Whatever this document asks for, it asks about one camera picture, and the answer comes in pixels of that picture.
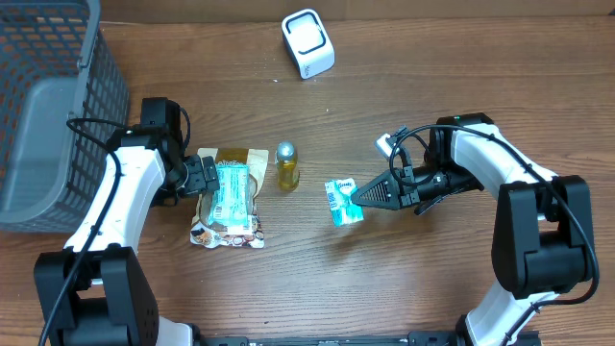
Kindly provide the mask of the mint green wet wipes pack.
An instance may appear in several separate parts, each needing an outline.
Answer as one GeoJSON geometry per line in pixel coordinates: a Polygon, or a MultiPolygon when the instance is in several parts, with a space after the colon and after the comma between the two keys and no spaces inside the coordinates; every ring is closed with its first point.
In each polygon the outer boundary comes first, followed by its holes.
{"type": "Polygon", "coordinates": [[[219,189],[211,198],[208,215],[210,225],[247,227],[249,223],[249,166],[218,164],[219,189]]]}

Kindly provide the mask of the brown snack packet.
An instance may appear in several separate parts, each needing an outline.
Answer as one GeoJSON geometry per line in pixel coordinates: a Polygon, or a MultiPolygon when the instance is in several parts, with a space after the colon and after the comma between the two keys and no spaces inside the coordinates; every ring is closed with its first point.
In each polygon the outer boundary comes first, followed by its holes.
{"type": "Polygon", "coordinates": [[[266,174],[269,152],[245,148],[200,148],[200,157],[212,156],[218,164],[242,164],[249,166],[249,223],[247,227],[225,227],[210,225],[207,221],[214,192],[199,196],[196,215],[192,218],[189,233],[190,242],[213,249],[219,246],[261,249],[264,247],[264,233],[258,218],[256,198],[266,174]]]}

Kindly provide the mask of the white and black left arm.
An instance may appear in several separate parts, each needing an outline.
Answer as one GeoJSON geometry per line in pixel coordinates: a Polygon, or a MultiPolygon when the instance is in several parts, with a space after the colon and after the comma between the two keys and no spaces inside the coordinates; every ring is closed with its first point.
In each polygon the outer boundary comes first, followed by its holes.
{"type": "Polygon", "coordinates": [[[184,157],[180,142],[165,127],[117,126],[102,143],[106,170],[86,217],[34,268],[44,317],[39,344],[203,344],[195,325],[160,315],[136,256],[151,207],[219,187],[212,157],[184,157]]]}

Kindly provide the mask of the yellow oil bottle silver cap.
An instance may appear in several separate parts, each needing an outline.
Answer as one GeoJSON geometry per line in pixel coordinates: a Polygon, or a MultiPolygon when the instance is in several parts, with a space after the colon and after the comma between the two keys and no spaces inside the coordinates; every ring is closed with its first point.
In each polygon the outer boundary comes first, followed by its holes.
{"type": "Polygon", "coordinates": [[[281,142],[276,150],[275,164],[278,172],[278,186],[282,190],[294,190],[299,184],[298,152],[289,141],[281,142]]]}

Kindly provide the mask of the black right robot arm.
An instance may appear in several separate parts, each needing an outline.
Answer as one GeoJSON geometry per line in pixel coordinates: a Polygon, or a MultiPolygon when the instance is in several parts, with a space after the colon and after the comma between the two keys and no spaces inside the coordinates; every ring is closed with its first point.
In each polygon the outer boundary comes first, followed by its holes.
{"type": "Polygon", "coordinates": [[[524,327],[543,308],[579,305],[597,291],[588,184],[535,163],[483,112],[441,117],[384,134],[388,168],[352,195],[367,208],[422,214],[445,198],[488,191],[497,202],[491,261],[496,277],[480,304],[446,332],[411,332],[410,345],[538,345],[524,327]]]}

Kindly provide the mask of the teal Kleenex tissue pack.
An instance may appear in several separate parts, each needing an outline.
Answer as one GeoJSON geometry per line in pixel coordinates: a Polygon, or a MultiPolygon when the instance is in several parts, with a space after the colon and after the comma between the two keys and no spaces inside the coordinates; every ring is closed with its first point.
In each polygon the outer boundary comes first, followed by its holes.
{"type": "Polygon", "coordinates": [[[355,224],[364,219],[362,207],[352,202],[352,195],[357,191],[353,178],[328,181],[325,190],[335,227],[355,224]]]}

